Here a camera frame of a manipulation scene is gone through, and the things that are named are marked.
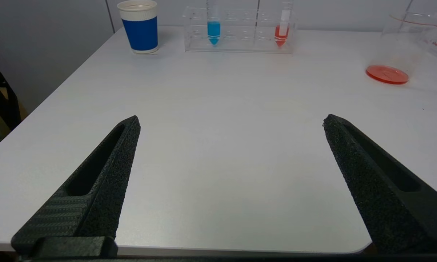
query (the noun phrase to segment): red liquid in beaker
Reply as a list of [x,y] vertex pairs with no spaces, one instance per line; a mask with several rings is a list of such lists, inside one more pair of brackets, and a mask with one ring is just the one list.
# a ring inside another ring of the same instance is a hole
[[409,81],[407,73],[385,65],[371,65],[367,67],[365,73],[375,80],[388,84],[405,84]]
[[286,26],[286,34],[285,35],[280,34],[280,33],[285,33],[285,32],[280,32],[280,25],[277,25],[277,27],[275,27],[275,43],[277,43],[278,47],[282,47],[283,44],[286,42],[286,40],[288,39],[289,32],[290,32],[289,25]]

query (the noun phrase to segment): tube with red liquid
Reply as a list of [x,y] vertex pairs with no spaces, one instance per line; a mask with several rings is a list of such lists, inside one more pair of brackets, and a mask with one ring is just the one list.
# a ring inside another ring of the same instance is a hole
[[275,43],[278,47],[282,47],[288,39],[288,33],[290,32],[290,15],[291,10],[283,10],[281,12],[280,25],[275,27]]

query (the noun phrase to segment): gray wall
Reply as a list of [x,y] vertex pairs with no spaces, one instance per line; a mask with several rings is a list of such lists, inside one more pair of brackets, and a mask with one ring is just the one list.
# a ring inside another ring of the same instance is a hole
[[[122,28],[117,3],[107,0],[115,30]],[[261,6],[272,8],[273,0],[261,0]],[[294,0],[294,11],[300,29],[381,31],[391,11],[406,10],[411,0]],[[156,0],[159,5],[160,25],[182,25],[182,14],[187,5],[204,7],[205,0]],[[256,8],[257,0],[248,0],[247,8]]]
[[0,0],[0,70],[31,112],[112,34],[105,0]]

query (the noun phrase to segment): blue paper cup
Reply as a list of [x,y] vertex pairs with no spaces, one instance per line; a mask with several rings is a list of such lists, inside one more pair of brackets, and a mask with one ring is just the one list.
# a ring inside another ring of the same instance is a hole
[[157,3],[151,0],[130,0],[119,3],[117,7],[133,52],[157,51]]

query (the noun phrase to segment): table surface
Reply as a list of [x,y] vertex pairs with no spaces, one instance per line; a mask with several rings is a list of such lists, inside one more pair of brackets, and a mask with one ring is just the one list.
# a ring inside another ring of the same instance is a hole
[[165,27],[157,55],[135,55],[119,30],[0,143],[0,250],[132,115],[142,129],[119,254],[363,249],[328,114],[437,190],[437,58],[404,86],[376,82],[364,68],[378,36],[299,31],[294,55],[195,53]]

